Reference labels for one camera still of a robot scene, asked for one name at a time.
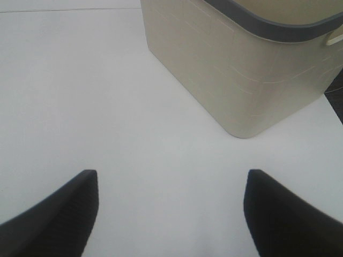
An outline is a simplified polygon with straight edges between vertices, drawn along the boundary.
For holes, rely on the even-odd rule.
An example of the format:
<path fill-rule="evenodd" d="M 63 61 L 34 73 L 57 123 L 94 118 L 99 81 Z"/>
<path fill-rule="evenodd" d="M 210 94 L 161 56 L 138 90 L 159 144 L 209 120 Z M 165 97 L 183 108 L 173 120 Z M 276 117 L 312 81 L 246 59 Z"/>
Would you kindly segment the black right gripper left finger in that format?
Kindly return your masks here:
<path fill-rule="evenodd" d="M 1 224 L 1 256 L 82 256 L 98 210 L 97 172 L 84 170 Z"/>

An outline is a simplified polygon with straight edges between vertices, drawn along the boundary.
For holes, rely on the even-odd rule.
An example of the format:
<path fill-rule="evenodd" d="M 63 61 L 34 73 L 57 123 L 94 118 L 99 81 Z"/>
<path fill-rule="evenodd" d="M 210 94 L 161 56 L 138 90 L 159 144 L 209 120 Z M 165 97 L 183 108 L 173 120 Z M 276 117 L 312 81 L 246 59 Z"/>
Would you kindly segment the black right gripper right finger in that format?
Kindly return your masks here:
<path fill-rule="evenodd" d="M 248 172 L 243 210 L 259 256 L 342 256 L 342 223 L 262 170 Z"/>

